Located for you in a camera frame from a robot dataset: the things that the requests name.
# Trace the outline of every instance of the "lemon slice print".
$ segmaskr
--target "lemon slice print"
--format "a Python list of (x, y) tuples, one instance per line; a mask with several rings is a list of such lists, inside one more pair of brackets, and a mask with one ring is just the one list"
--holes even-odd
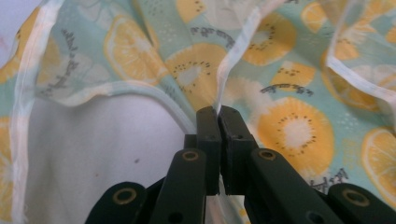
[(0, 118), (0, 219), (10, 222), (13, 184), (8, 122), (7, 117)]
[(384, 78), (378, 83), (378, 86), (390, 91), (396, 91), (396, 74), (391, 77)]
[(195, 44), (165, 64), (195, 110), (213, 105), (218, 91), (217, 71), (225, 50), (213, 44)]
[(36, 83), (38, 85), (47, 84), (54, 76), (57, 75), (57, 70), (60, 69), (60, 64), (61, 53), (59, 52), (58, 44), (55, 39), (50, 36)]
[(285, 56), (294, 47), (296, 30), (283, 16), (271, 13), (259, 25), (243, 59), (254, 65), (267, 65)]
[(271, 80), (271, 85), (290, 84), (288, 88), (282, 88), (282, 91), (295, 91), (291, 85), (305, 87), (314, 79), (315, 68), (294, 62), (283, 62), (277, 70), (276, 75)]
[(178, 14), (186, 23), (206, 11), (205, 3), (201, 0), (177, 0), (176, 6)]
[(361, 160), (380, 194), (396, 207), (396, 138), (385, 127), (368, 132), (363, 140)]
[(281, 153), (303, 177), (322, 174), (332, 162), (332, 125), (312, 105), (286, 97), (268, 107), (258, 125), (262, 143)]
[(335, 46), (335, 57), (339, 60), (352, 60), (360, 56), (357, 45), (362, 44), (369, 33), (376, 30), (371, 22), (395, 7), (389, 0), (371, 0), (365, 5), (359, 20), (349, 27), (343, 27)]
[(303, 9), (301, 19), (304, 25), (315, 34), (326, 22), (327, 16), (319, 2), (312, 2)]
[(393, 26), (385, 36), (389, 43), (396, 43), (396, 26)]
[(113, 69), (125, 80), (155, 85), (167, 73), (154, 47), (136, 22), (127, 16), (118, 16), (111, 24), (104, 51)]
[(36, 8), (18, 31), (16, 36), (16, 42), (19, 42), (17, 51), (15, 52), (15, 55), (2, 68), (0, 68), (0, 84), (6, 82), (18, 73), (22, 55), (30, 33), (33, 30), (33, 26), (35, 25), (35, 18), (37, 17), (38, 11), (39, 8)]
[(378, 111), (378, 105), (372, 95), (356, 89), (332, 69), (325, 69), (321, 76), (327, 90), (338, 101), (360, 109)]

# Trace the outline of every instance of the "orange citrus slice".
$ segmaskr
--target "orange citrus slice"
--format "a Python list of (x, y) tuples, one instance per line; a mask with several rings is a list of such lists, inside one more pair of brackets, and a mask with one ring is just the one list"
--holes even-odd
[(338, 101), (360, 109), (378, 111), (376, 99), (372, 95), (356, 89), (332, 69), (325, 69), (321, 76), (327, 90)]
[(259, 25), (243, 59), (254, 65), (267, 65), (284, 57), (296, 42), (292, 23), (278, 13), (271, 13)]
[(18, 31), (16, 36), (16, 42), (18, 42), (17, 51), (15, 55), (0, 68), (0, 84), (6, 82), (18, 73), (22, 55), (30, 33), (32, 33), (33, 26), (35, 25), (35, 18), (37, 17), (38, 11), (39, 8), (36, 8)]
[(289, 84), (290, 87), (282, 88), (282, 91), (294, 91), (292, 85), (301, 87), (307, 86), (314, 79), (315, 68), (293, 62), (283, 62), (282, 66), (277, 70), (276, 75), (271, 80), (271, 85)]
[(396, 26), (392, 27), (385, 36), (389, 43), (396, 43)]
[(111, 24), (104, 51), (113, 69), (125, 80), (134, 79), (155, 85), (167, 74), (149, 39), (127, 16), (118, 16)]
[(206, 5), (202, 0), (178, 0), (176, 6), (178, 14), (186, 23), (206, 10)]
[(213, 105), (218, 91), (217, 72), (225, 50), (213, 44), (195, 44), (176, 52), (166, 67), (195, 110)]
[(368, 132), (363, 140), (361, 160), (367, 175), (384, 199), (396, 207), (396, 138), (385, 127)]
[(48, 83), (53, 78), (53, 76), (57, 74), (56, 70), (59, 69), (60, 63), (61, 53), (59, 52), (58, 44), (56, 43), (55, 39), (50, 36), (36, 83)]
[(12, 163), (9, 148), (8, 118), (0, 118), (0, 219), (11, 221)]
[(303, 177), (326, 171), (334, 154), (332, 125), (327, 117), (293, 97), (276, 100), (268, 110), (258, 125), (262, 143), (282, 154)]
[(315, 34), (326, 22), (327, 16), (319, 2), (312, 2), (303, 9), (301, 19), (304, 25)]

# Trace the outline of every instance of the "kiwi slice print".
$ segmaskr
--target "kiwi slice print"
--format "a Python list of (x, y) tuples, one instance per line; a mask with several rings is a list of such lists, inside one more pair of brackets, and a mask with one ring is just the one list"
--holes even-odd
[(285, 56), (294, 47), (296, 30), (286, 18), (271, 13), (259, 25), (243, 59), (254, 65), (267, 65)]
[(217, 71), (226, 51), (213, 44), (195, 44), (165, 61), (168, 71), (192, 107), (213, 105), (218, 91)]
[(331, 123), (318, 109), (294, 97), (276, 100), (268, 107), (260, 116), (258, 136), (303, 177), (322, 174), (332, 162)]
[(205, 3), (201, 0), (177, 0), (176, 6), (178, 14), (186, 23), (206, 11)]
[(271, 80), (271, 85), (289, 84), (287, 88), (281, 88), (282, 91), (295, 91), (293, 85), (305, 87), (312, 82), (315, 76), (315, 68), (301, 64), (285, 61), (277, 70), (276, 75)]

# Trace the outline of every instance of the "cloth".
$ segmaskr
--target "cloth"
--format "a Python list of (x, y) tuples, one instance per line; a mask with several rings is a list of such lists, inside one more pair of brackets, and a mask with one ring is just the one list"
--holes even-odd
[[(87, 173), (92, 167), (119, 167), (118, 158), (89, 160), (101, 158), (103, 146), (115, 141), (98, 137), (106, 136), (106, 126), (125, 125), (119, 117), (112, 120), (110, 109), (95, 107), (92, 98), (118, 101), (115, 96), (125, 93), (160, 102), (183, 133), (194, 133), (196, 110), (232, 106), (259, 145), (282, 153), (312, 188), (326, 193), (333, 184), (353, 183), (396, 208), (395, 8), (391, 0), (43, 1), (21, 27), (14, 57), (0, 70), (0, 219), (22, 223), (35, 181), (45, 180), (54, 193), (42, 197), (60, 205), (58, 217), (65, 223), (84, 220), (83, 215), (70, 219), (78, 213), (78, 202), (71, 199), (84, 192), (77, 190), (81, 185), (59, 183), (84, 176), (70, 172), (68, 164), (88, 161), (81, 166)], [(33, 114), (38, 131), (29, 129), (34, 103), (56, 108), (43, 112), (45, 118)], [(83, 122), (89, 114), (98, 126)], [(67, 132), (68, 141), (62, 126), (76, 130)], [(43, 132), (46, 128), (53, 132)], [(92, 149), (84, 151), (73, 142)], [(51, 150), (57, 146), (61, 151)], [(144, 154), (134, 146), (132, 153)], [(173, 155), (169, 146), (162, 153)], [(52, 161), (51, 166), (42, 166), (38, 158)], [(162, 174), (165, 165), (160, 164), (148, 168), (138, 162), (135, 169)], [(28, 178), (28, 171), (37, 178)], [(104, 176), (116, 171), (108, 169)], [(141, 180), (140, 175), (111, 177), (99, 189), (124, 176)], [(212, 221), (248, 221), (240, 198), (219, 196), (210, 207)], [(44, 222), (57, 218), (41, 212)]]

